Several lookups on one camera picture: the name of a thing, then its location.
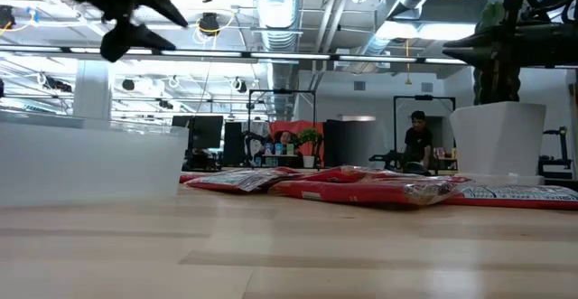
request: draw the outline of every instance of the red bag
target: red bag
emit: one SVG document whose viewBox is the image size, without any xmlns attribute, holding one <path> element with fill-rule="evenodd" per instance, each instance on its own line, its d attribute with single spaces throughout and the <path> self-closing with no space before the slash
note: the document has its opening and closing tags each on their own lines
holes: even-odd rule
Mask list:
<svg viewBox="0 0 578 299">
<path fill-rule="evenodd" d="M 442 204 L 578 210 L 578 192 L 558 186 L 469 186 Z"/>
<path fill-rule="evenodd" d="M 236 170 L 212 173 L 186 182 L 187 186 L 212 191 L 254 192 L 302 174 L 291 168 Z"/>
<path fill-rule="evenodd" d="M 195 178 L 206 176 L 206 173 L 182 173 L 179 178 L 179 183 L 186 183 L 192 181 Z"/>
<path fill-rule="evenodd" d="M 455 177 L 406 177 L 353 183 L 289 181 L 276 184 L 270 191 L 305 200 L 424 206 L 456 194 L 468 181 Z"/>
<path fill-rule="evenodd" d="M 416 176 L 405 173 L 395 173 L 382 169 L 356 167 L 356 166 L 341 166 L 331 168 L 322 172 L 314 173 L 300 178 L 300 181 L 311 182 L 358 182 L 362 179 L 386 179 Z"/>
</svg>

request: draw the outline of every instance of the white column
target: white column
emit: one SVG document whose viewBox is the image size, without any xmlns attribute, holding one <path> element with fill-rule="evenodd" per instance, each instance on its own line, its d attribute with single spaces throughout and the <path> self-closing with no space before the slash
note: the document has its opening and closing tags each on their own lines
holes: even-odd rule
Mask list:
<svg viewBox="0 0 578 299">
<path fill-rule="evenodd" d="M 79 61 L 73 115 L 110 120 L 115 74 L 106 61 Z"/>
</svg>

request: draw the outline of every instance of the monitor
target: monitor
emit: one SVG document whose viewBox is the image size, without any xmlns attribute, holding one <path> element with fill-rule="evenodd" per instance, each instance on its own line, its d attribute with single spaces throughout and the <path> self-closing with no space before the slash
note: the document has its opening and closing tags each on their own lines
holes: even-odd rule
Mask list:
<svg viewBox="0 0 578 299">
<path fill-rule="evenodd" d="M 189 128 L 189 149 L 220 147 L 220 137 L 223 130 L 223 116 L 173 117 L 172 125 L 187 126 Z"/>
</svg>

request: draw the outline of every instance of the white plastic container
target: white plastic container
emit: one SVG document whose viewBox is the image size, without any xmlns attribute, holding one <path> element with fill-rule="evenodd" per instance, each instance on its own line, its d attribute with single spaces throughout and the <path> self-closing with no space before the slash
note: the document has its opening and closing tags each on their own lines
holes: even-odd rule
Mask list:
<svg viewBox="0 0 578 299">
<path fill-rule="evenodd" d="M 315 157 L 313 155 L 303 156 L 303 168 L 313 168 L 315 166 Z"/>
<path fill-rule="evenodd" d="M 460 176 L 486 184 L 539 184 L 545 106 L 501 102 L 450 116 Z"/>
<path fill-rule="evenodd" d="M 0 111 L 0 206 L 173 196 L 187 132 Z"/>
</svg>

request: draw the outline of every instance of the potted plant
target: potted plant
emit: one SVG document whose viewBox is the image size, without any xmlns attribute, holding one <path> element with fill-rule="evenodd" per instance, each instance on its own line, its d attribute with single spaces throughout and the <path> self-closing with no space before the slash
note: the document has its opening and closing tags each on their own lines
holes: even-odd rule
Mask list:
<svg viewBox="0 0 578 299">
<path fill-rule="evenodd" d="M 311 144 L 312 150 L 310 155 L 303 154 L 303 167 L 313 168 L 315 166 L 315 149 L 321 143 L 323 136 L 314 128 L 304 129 L 299 134 L 300 145 Z"/>
</svg>

